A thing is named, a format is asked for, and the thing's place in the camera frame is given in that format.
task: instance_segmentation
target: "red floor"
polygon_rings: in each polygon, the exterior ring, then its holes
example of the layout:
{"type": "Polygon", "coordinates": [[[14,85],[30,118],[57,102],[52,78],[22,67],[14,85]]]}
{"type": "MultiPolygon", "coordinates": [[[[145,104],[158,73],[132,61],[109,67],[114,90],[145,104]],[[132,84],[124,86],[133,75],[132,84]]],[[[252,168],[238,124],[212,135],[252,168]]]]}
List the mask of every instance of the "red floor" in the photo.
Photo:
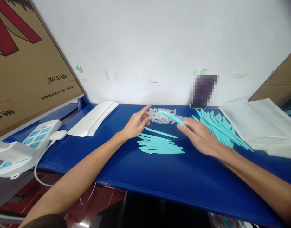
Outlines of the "red floor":
{"type": "MultiPolygon", "coordinates": [[[[54,184],[61,176],[58,175],[42,175],[41,180],[44,183],[54,184]]],[[[78,200],[72,208],[65,215],[65,220],[68,228],[88,228],[92,225],[96,214],[107,207],[124,199],[125,191],[108,187],[95,187],[95,190],[89,199],[93,185],[82,196],[82,203],[78,200]]],[[[19,214],[26,215],[36,202],[49,190],[50,187],[45,187],[37,182],[34,178],[24,188],[22,188],[17,195],[22,196],[22,200],[18,203],[5,203],[0,210],[8,212],[16,212],[19,214]]],[[[2,224],[0,227],[11,227],[17,228],[19,224],[2,224]]]]}

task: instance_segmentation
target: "hand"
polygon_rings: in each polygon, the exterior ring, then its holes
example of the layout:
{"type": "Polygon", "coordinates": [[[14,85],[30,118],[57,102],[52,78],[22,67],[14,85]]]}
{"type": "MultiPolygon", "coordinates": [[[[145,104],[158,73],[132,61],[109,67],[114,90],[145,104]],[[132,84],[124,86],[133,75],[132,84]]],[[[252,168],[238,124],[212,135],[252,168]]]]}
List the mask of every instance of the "hand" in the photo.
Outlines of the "hand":
{"type": "Polygon", "coordinates": [[[183,122],[187,127],[177,124],[177,128],[188,136],[199,152],[216,157],[221,149],[229,149],[220,143],[202,122],[186,117],[183,118],[183,122]]]}
{"type": "Polygon", "coordinates": [[[145,125],[151,124],[150,120],[152,119],[152,117],[150,117],[150,114],[148,112],[148,109],[151,106],[152,104],[149,104],[143,109],[141,109],[139,112],[134,113],[132,115],[129,122],[126,124],[124,129],[120,132],[125,138],[125,140],[137,137],[138,135],[140,135],[145,125]]]}

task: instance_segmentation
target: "cardboard box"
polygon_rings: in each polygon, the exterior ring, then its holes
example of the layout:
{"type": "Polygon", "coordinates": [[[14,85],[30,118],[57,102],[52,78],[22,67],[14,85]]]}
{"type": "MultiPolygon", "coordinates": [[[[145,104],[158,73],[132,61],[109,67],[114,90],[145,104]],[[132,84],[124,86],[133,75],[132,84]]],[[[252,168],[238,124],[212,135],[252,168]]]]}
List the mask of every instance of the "cardboard box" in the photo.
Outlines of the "cardboard box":
{"type": "Polygon", "coordinates": [[[0,136],[82,94],[32,4],[0,0],[0,136]]]}
{"type": "Polygon", "coordinates": [[[251,96],[249,101],[270,98],[281,106],[291,99],[291,53],[251,96]]]}

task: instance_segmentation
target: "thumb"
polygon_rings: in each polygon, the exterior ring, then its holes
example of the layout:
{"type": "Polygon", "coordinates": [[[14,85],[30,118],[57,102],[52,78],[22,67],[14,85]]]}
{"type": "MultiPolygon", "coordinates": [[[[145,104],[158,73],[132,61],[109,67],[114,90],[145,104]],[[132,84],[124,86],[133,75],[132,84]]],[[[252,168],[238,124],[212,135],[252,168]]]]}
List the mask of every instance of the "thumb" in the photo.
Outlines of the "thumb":
{"type": "Polygon", "coordinates": [[[189,139],[191,139],[193,136],[195,136],[195,134],[190,130],[190,128],[188,128],[184,125],[181,125],[181,124],[177,124],[176,126],[182,133],[184,133],[186,136],[188,136],[189,139]]]}
{"type": "Polygon", "coordinates": [[[152,117],[147,117],[145,119],[142,120],[142,122],[140,123],[140,127],[144,128],[145,125],[152,119],[152,117]]]}

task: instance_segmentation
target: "power strip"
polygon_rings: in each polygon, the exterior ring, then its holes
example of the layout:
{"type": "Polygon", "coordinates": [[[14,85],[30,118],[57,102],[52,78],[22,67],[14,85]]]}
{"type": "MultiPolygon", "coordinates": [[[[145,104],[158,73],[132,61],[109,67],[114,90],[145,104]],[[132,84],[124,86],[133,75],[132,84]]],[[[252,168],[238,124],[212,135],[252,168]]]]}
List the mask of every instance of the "power strip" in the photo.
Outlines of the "power strip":
{"type": "Polygon", "coordinates": [[[60,120],[51,120],[38,125],[33,132],[23,141],[23,144],[34,148],[35,154],[25,160],[11,163],[3,162],[0,165],[0,177],[10,177],[11,179],[18,178],[21,173],[33,168],[42,155],[44,150],[48,147],[49,137],[62,126],[60,120]]]}

